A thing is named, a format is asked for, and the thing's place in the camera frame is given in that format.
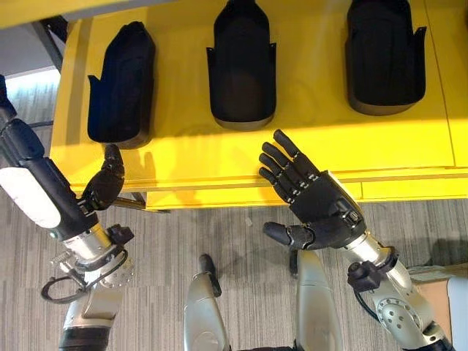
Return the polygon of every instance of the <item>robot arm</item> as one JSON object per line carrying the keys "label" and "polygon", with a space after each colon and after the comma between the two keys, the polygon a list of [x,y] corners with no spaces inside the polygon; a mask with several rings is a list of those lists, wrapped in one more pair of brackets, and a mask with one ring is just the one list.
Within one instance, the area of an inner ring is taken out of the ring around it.
{"label": "robot arm", "polygon": [[[77,199],[53,161],[44,157],[38,137],[15,116],[0,75],[0,149],[11,166],[0,170],[0,185],[31,220],[50,230],[66,248],[52,260],[66,276],[51,278],[42,289],[47,301],[70,303],[60,350],[105,350],[122,287],[133,275],[124,248],[132,232],[118,224],[105,230],[95,212],[106,209],[122,188],[120,151],[106,147],[102,169]],[[77,292],[52,298],[49,289],[66,279],[78,284]]]}
{"label": "robot arm", "polygon": [[263,144],[260,175],[303,225],[265,223],[264,232],[292,249],[338,249],[351,263],[348,283],[368,292],[377,319],[404,350],[454,351],[433,320],[429,303],[412,286],[396,250],[384,247],[366,229],[358,204],[328,171],[320,172],[281,131],[274,140],[286,151]]}

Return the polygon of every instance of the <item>yellow table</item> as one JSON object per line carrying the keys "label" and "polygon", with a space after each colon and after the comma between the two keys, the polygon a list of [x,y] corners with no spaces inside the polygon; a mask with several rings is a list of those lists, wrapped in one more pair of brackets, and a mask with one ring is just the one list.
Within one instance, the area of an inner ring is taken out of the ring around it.
{"label": "yellow table", "polygon": [[361,201],[468,196],[468,28],[465,0],[412,1],[413,26],[428,26],[426,95],[408,111],[372,117],[347,104],[344,41],[348,0],[259,0],[277,49],[278,104],[255,132],[218,126],[210,112],[205,47],[225,0],[180,0],[79,20],[69,33],[51,157],[80,192],[103,148],[86,132],[87,75],[100,77],[118,30],[144,22],[157,50],[151,142],[123,151],[125,192],[148,209],[280,204],[260,179],[258,156],[283,129],[320,169]]}

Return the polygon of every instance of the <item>cardboard box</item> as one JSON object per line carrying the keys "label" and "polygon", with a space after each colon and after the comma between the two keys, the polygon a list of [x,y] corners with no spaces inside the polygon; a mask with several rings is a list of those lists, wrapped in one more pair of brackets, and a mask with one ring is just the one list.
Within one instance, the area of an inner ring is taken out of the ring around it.
{"label": "cardboard box", "polygon": [[441,326],[448,339],[452,341],[448,280],[454,276],[468,278],[468,263],[447,267],[411,268],[409,273],[418,292],[432,305],[434,320]]}

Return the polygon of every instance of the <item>silver robot leg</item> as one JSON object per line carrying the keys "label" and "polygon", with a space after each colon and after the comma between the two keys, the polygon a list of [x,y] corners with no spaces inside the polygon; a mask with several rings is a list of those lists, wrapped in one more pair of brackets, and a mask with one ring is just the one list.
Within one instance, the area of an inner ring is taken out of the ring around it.
{"label": "silver robot leg", "polygon": [[320,259],[313,251],[298,251],[296,318],[299,350],[343,350],[335,301]]}
{"label": "silver robot leg", "polygon": [[[208,255],[203,255],[200,262],[203,258],[208,258],[212,264]],[[207,271],[203,264],[201,266],[202,273],[193,278],[184,308],[184,351],[230,351],[215,299],[215,272]]]}

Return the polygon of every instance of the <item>black cable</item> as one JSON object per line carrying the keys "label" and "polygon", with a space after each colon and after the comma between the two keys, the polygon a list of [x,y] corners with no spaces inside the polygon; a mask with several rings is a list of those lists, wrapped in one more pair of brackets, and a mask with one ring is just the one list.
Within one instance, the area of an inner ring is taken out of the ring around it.
{"label": "black cable", "polygon": [[377,322],[380,322],[379,321],[379,317],[376,315],[376,313],[374,311],[372,311],[372,309],[367,305],[367,303],[364,301],[363,297],[361,296],[361,294],[359,292],[357,292],[356,290],[354,290],[354,296],[356,297],[356,300],[358,300],[358,303],[363,307],[363,309],[366,310],[366,312],[372,317],[374,318]]}
{"label": "black cable", "polygon": [[41,297],[51,303],[55,303],[57,305],[67,305],[68,303],[71,303],[82,296],[86,295],[88,292],[85,290],[82,290],[81,288],[77,290],[77,292],[74,295],[67,296],[66,298],[53,298],[49,294],[49,289],[52,287],[52,285],[61,282],[62,280],[68,280],[71,279],[69,276],[63,276],[61,278],[56,279],[55,277],[50,278],[50,280],[47,282],[46,285],[42,287],[41,290]]}
{"label": "black cable", "polygon": [[94,281],[92,281],[91,283],[89,283],[88,285],[86,285],[84,288],[79,288],[77,290],[77,292],[74,294],[74,295],[71,295],[71,296],[67,296],[65,298],[52,298],[49,294],[49,289],[55,284],[55,283],[58,283],[58,282],[61,282],[62,280],[68,280],[68,279],[71,279],[69,276],[63,276],[61,278],[58,278],[56,279],[55,277],[52,277],[50,278],[50,281],[44,285],[44,287],[42,287],[42,290],[41,290],[41,296],[44,300],[46,301],[49,301],[51,303],[55,303],[55,304],[58,304],[58,305],[64,305],[64,304],[68,304],[68,303],[71,303],[73,301],[76,301],[77,299],[83,297],[84,295],[86,295],[89,290],[97,283],[99,283],[100,281],[102,281],[104,278],[106,278],[107,276],[111,275],[112,273],[114,273],[115,271],[117,271],[126,261],[127,261],[127,258],[129,256],[129,253],[126,249],[123,249],[122,252],[124,253],[124,257],[120,260],[120,262],[114,267],[112,268],[111,270],[109,270],[108,272],[102,274],[101,276],[99,276],[99,278],[95,279]]}

